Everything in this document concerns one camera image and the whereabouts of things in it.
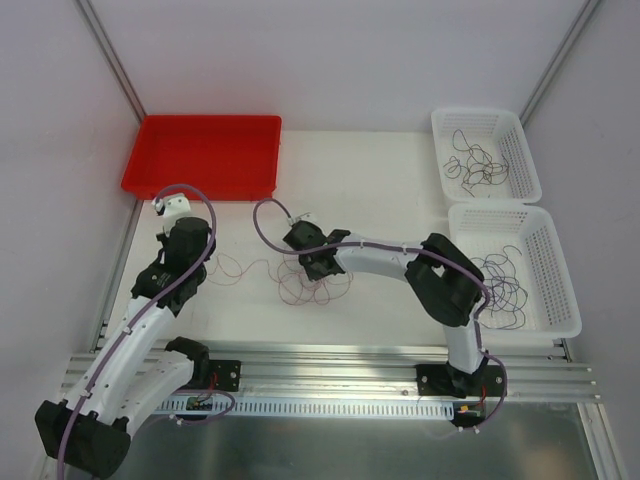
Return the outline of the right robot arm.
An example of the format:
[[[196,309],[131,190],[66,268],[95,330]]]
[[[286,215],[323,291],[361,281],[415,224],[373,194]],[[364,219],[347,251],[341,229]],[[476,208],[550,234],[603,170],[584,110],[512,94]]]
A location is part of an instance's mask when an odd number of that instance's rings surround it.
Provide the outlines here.
[[[428,316],[443,326],[447,342],[447,362],[427,375],[429,388],[465,398],[483,385],[488,360],[481,353],[472,315],[486,299],[484,276],[446,236],[432,233],[421,243],[385,243],[343,229],[326,235],[301,220],[283,241],[298,253],[312,281],[369,273],[407,283]]]

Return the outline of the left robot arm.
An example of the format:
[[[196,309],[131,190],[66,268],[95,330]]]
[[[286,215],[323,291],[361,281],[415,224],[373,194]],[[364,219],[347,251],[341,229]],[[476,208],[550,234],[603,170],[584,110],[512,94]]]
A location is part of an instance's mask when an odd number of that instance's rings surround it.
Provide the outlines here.
[[[57,403],[44,401],[35,423],[46,454],[99,479],[123,463],[133,436],[174,391],[210,384],[209,351],[184,337],[167,343],[158,363],[136,374],[166,326],[206,278],[215,249],[209,223],[177,220],[158,237],[158,257],[137,277],[119,327],[81,379]]]

